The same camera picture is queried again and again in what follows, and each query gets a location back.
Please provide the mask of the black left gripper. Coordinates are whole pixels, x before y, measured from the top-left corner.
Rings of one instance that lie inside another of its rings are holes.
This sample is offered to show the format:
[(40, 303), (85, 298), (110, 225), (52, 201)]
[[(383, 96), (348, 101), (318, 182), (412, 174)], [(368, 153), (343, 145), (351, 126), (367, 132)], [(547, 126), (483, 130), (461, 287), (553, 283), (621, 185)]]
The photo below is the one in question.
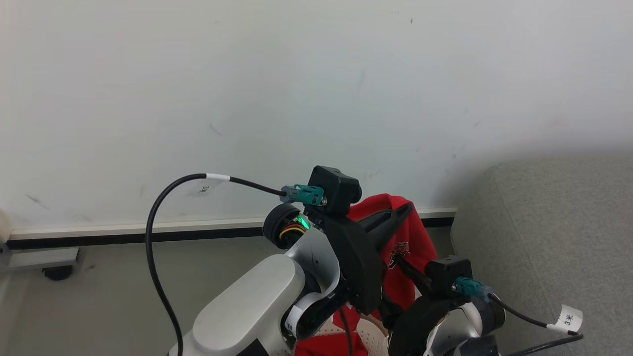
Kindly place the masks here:
[(312, 227), (304, 234), (304, 270), (320, 284), (309, 294), (305, 317), (329, 317), (350, 303), (362, 313), (377, 309), (386, 264), (380, 253), (413, 212), (413, 204), (379, 209), (359, 221), (321, 207), (304, 210)]

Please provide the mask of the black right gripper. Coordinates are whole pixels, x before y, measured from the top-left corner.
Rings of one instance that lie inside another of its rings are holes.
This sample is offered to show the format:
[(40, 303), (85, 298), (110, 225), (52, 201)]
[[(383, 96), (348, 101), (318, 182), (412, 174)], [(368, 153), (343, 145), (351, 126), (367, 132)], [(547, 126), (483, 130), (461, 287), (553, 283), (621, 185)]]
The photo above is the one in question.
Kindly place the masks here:
[(466, 297), (440, 298), (434, 294), (430, 278), (411, 265), (402, 255), (393, 257), (395, 264), (409, 278), (422, 297), (396, 320), (389, 338), (390, 356), (422, 356), (427, 339), (450, 311), (466, 303)]

